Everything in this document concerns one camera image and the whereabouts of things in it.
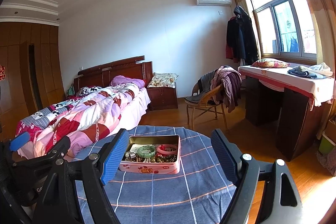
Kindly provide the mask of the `pink bangle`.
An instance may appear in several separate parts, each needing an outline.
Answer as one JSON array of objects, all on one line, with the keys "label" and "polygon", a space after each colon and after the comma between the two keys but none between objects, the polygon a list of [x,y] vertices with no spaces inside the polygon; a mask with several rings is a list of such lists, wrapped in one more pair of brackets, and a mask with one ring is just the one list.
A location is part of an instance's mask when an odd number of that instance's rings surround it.
[{"label": "pink bangle", "polygon": [[160,144],[157,146],[156,150],[160,155],[171,156],[178,153],[178,146],[173,144]]}]

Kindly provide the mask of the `silver wristwatch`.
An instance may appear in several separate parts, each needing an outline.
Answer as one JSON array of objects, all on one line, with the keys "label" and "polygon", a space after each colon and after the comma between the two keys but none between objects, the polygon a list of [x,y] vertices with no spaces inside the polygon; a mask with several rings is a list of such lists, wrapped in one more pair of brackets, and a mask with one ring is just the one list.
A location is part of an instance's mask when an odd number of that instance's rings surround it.
[{"label": "silver wristwatch", "polygon": [[134,152],[126,152],[125,153],[125,160],[128,160],[128,161],[132,161],[132,160],[136,160],[137,159],[137,154],[134,153]]}]

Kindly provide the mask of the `bed with patchwork quilt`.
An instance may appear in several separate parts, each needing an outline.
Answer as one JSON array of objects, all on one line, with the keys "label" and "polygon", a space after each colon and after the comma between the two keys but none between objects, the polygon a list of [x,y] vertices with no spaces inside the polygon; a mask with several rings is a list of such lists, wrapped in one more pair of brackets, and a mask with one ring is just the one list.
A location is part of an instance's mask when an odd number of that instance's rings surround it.
[{"label": "bed with patchwork quilt", "polygon": [[98,89],[65,109],[47,115],[46,126],[18,124],[17,133],[30,134],[29,141],[18,149],[26,159],[44,156],[64,136],[70,139],[66,156],[74,158],[82,149],[120,129],[138,126],[147,111],[150,98],[146,88],[134,83]]}]

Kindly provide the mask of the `red paper decoration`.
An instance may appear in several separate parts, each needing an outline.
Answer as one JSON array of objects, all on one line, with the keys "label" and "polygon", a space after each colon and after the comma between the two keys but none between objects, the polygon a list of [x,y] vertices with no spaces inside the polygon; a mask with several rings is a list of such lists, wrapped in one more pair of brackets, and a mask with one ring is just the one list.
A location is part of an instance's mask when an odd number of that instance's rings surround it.
[{"label": "red paper decoration", "polygon": [[3,81],[6,78],[6,68],[3,65],[0,65],[0,81]]}]

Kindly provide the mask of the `green storage bin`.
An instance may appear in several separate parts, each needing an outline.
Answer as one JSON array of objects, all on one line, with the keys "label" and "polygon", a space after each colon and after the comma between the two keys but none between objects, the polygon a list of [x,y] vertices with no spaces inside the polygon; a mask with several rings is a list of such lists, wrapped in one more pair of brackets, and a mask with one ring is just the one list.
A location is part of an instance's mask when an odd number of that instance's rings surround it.
[{"label": "green storage bin", "polygon": [[322,155],[327,155],[335,147],[335,143],[323,132],[318,151]]}]

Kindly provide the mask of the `paper in tin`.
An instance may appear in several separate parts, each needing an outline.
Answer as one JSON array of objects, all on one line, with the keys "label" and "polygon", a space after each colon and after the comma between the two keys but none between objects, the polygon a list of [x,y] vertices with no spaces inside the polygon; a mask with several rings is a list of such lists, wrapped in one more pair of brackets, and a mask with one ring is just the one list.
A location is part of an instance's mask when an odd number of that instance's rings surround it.
[{"label": "paper in tin", "polygon": [[144,144],[132,144],[129,149],[129,152],[137,153],[138,149],[143,146]]}]

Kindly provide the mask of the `blue plaid tablecloth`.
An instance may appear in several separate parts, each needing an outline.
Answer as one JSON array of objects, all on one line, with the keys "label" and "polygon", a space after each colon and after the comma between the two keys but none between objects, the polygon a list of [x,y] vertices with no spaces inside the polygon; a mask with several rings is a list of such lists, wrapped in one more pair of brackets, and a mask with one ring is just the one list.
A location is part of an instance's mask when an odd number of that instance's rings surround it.
[{"label": "blue plaid tablecloth", "polygon": [[184,127],[137,126],[131,136],[179,135],[177,174],[118,170],[104,190],[121,223],[219,223],[235,193],[210,138]]}]

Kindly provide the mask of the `dark wood headboard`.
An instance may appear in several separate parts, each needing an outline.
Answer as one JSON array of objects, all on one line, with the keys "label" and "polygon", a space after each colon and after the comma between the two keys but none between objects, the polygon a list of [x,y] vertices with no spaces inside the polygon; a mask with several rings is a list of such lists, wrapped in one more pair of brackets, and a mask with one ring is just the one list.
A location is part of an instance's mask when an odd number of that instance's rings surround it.
[{"label": "dark wood headboard", "polygon": [[153,62],[145,61],[145,56],[130,57],[81,70],[74,78],[73,86],[77,93],[87,86],[107,87],[116,76],[144,80],[147,87],[153,78]]}]

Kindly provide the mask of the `wooden wardrobe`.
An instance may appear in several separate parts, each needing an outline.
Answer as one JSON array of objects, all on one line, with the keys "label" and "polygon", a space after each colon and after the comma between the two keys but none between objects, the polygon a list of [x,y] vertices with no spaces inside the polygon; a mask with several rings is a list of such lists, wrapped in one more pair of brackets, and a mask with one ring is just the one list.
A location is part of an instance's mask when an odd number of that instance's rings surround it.
[{"label": "wooden wardrobe", "polygon": [[65,100],[59,29],[37,23],[1,23],[1,140],[12,139],[20,120]]}]

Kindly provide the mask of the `purple pillow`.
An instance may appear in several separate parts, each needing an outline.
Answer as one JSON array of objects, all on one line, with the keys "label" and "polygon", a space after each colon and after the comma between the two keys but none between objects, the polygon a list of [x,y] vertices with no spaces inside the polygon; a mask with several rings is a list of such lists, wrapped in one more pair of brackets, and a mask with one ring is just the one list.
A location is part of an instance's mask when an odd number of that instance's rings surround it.
[{"label": "purple pillow", "polygon": [[142,79],[132,79],[129,77],[125,77],[122,75],[116,76],[110,82],[110,86],[117,86],[122,84],[135,84],[138,86],[139,89],[145,87],[145,81]]}]

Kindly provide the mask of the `pink floral tin box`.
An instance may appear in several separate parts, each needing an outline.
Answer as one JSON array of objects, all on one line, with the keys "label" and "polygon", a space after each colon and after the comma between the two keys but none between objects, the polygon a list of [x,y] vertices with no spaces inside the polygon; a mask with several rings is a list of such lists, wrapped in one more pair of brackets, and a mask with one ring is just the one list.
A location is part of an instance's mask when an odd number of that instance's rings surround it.
[{"label": "pink floral tin box", "polygon": [[[126,152],[132,144],[144,144],[137,151],[137,159],[125,160],[125,154],[119,165],[123,172],[141,174],[177,174],[181,167],[181,138],[178,135],[157,136],[131,136]],[[163,156],[157,153],[160,144],[173,144],[178,146],[178,153],[171,156]]]}]

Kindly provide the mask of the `desk with red-striped cloth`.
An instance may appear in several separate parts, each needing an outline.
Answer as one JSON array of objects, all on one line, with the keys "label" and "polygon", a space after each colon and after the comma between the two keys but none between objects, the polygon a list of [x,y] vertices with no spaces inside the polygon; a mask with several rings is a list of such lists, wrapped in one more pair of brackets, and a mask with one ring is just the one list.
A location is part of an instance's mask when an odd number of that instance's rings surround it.
[{"label": "desk with red-striped cloth", "polygon": [[288,68],[240,66],[246,77],[245,117],[255,126],[277,122],[276,147],[291,161],[310,148],[335,98],[335,79],[297,77]]}]

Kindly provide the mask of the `dark wood nightstand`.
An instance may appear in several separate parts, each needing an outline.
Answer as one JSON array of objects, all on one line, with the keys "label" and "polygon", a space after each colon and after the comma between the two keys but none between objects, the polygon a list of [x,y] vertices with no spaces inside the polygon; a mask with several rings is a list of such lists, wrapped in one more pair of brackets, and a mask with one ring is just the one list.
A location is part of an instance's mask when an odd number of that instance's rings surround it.
[{"label": "dark wood nightstand", "polygon": [[151,100],[150,110],[155,111],[178,108],[176,88],[147,88],[147,92]]}]

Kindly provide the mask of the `floral cushion on nightstand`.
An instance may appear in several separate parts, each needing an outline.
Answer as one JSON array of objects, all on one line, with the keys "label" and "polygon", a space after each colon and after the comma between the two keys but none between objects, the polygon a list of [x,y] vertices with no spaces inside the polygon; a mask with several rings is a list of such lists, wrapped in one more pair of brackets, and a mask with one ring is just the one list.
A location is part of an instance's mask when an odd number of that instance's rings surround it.
[{"label": "floral cushion on nightstand", "polygon": [[178,75],[176,73],[153,73],[148,88],[175,88]]}]

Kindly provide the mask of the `wicker chair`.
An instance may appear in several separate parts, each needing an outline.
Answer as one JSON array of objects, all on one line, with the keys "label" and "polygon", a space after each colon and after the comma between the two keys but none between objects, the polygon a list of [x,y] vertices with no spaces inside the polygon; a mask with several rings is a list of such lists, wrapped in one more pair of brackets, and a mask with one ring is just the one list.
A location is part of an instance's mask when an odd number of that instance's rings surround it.
[{"label": "wicker chair", "polygon": [[207,112],[214,113],[215,119],[217,119],[218,115],[221,114],[224,120],[224,127],[228,130],[223,102],[220,101],[216,103],[214,101],[214,97],[220,95],[224,87],[220,84],[214,89],[210,88],[211,81],[214,78],[215,73],[216,70],[203,75],[194,85],[191,96],[184,98],[186,104],[187,124],[192,130],[195,130],[195,120]]}]

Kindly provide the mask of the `clothes draped on chair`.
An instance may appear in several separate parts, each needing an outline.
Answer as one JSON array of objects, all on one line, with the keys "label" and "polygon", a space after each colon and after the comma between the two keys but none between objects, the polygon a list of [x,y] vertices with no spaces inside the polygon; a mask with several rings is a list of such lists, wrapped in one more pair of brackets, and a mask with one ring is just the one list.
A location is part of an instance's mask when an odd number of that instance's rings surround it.
[{"label": "clothes draped on chair", "polygon": [[224,89],[220,95],[214,97],[216,103],[222,101],[228,112],[231,113],[238,106],[240,100],[240,89],[242,85],[241,74],[232,67],[223,65],[215,69],[216,73],[211,81],[211,89],[223,85]]}]

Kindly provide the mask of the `folded clothes on desk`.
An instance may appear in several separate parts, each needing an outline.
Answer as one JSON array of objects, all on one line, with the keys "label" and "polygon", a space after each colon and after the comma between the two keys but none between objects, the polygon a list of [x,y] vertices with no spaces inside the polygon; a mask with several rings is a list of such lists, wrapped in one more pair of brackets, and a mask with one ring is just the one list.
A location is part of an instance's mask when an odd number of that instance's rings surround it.
[{"label": "folded clothes on desk", "polygon": [[331,68],[326,65],[326,63],[320,63],[310,67],[298,65],[292,69],[289,69],[288,74],[305,79],[325,79],[327,77],[331,77],[333,72],[331,71]]}]

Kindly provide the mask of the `floral pillow on desk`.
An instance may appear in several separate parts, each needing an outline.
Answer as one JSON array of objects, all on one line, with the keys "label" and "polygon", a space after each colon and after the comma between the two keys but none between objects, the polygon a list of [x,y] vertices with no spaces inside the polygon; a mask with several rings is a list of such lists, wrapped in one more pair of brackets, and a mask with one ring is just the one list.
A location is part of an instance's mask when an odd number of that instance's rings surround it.
[{"label": "floral pillow on desk", "polygon": [[252,64],[252,67],[259,68],[287,68],[288,66],[289,63],[273,58],[263,58]]}]

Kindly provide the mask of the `hanging dark coats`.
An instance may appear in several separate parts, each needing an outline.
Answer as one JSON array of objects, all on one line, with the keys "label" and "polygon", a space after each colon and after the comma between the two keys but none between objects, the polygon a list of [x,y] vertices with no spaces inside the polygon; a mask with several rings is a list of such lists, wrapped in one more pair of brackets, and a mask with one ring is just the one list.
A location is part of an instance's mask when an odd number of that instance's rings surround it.
[{"label": "hanging dark coats", "polygon": [[234,8],[234,15],[227,23],[226,58],[252,65],[259,59],[252,20],[241,6]]}]

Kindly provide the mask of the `window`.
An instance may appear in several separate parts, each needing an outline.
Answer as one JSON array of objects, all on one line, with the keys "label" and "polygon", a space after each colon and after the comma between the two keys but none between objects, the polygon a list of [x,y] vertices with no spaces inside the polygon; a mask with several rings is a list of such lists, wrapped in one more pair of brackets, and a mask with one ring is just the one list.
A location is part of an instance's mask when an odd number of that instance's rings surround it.
[{"label": "window", "polygon": [[261,54],[316,60],[315,31],[307,0],[251,0]]}]

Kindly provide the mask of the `curtain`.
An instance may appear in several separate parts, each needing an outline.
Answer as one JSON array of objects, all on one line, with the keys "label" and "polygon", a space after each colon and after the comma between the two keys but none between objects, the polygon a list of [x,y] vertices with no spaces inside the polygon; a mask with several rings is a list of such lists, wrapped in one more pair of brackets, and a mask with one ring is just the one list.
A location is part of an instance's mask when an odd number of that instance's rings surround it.
[{"label": "curtain", "polygon": [[307,0],[315,30],[317,63],[335,69],[335,0]]}]

